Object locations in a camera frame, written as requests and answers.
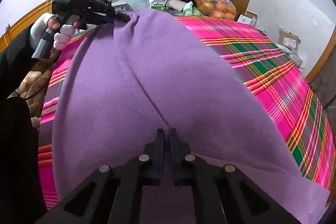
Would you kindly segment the black sleeve left forearm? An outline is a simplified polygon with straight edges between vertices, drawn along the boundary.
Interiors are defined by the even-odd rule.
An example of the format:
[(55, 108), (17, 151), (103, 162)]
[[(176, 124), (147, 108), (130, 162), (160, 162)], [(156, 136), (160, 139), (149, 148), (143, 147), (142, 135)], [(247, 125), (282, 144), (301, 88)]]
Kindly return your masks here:
[(38, 171), (38, 132), (27, 102), (11, 97), (30, 69), (32, 26), (1, 53), (1, 223), (35, 223), (47, 211)]

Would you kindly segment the white gloved left hand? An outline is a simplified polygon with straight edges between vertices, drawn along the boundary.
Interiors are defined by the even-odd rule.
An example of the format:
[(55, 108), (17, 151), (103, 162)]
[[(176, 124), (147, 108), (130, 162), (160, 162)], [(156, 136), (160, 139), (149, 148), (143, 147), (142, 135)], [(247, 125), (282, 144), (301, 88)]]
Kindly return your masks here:
[(75, 34), (76, 29), (80, 27), (80, 20), (73, 22), (72, 24), (64, 24), (61, 26), (58, 18), (54, 14), (48, 12), (41, 15), (35, 23), (32, 25), (29, 32), (29, 42), (33, 50), (38, 46), (40, 39), (42, 38), (43, 32), (50, 28), (51, 30), (56, 30), (54, 34), (54, 45), (56, 50), (63, 50), (67, 43), (72, 39)]

